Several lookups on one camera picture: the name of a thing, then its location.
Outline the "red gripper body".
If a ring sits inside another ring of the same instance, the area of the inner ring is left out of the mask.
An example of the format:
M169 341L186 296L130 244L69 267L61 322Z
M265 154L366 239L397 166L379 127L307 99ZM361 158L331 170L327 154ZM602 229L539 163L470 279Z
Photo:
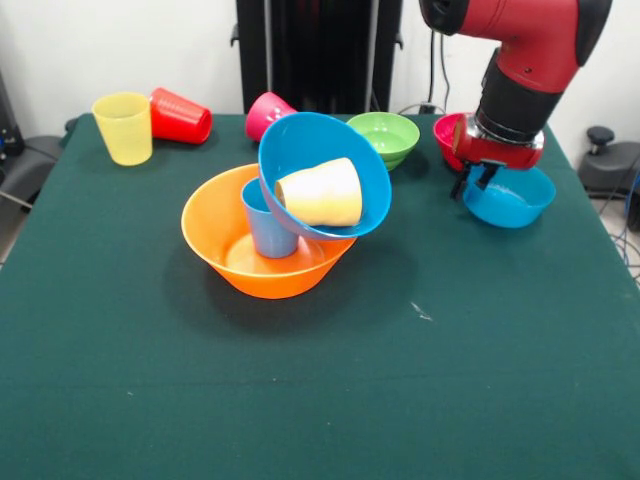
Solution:
M537 164L543 149L543 131L531 142L515 144L484 132L473 114L462 114L455 123L452 150L461 161L474 164L493 162L510 169L528 170Z

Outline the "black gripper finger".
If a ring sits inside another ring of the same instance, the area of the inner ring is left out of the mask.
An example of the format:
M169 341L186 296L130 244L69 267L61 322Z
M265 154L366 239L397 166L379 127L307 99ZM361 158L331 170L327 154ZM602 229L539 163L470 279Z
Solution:
M496 163L482 163L480 167L482 171L480 172L478 179L475 181L475 185L481 191L484 191L499 170L499 165Z
M456 181L450 192L450 198L452 200L459 200L462 197L467 186L467 181L468 181L468 176L470 174L470 171L471 171L471 164L464 163L462 169L458 172Z

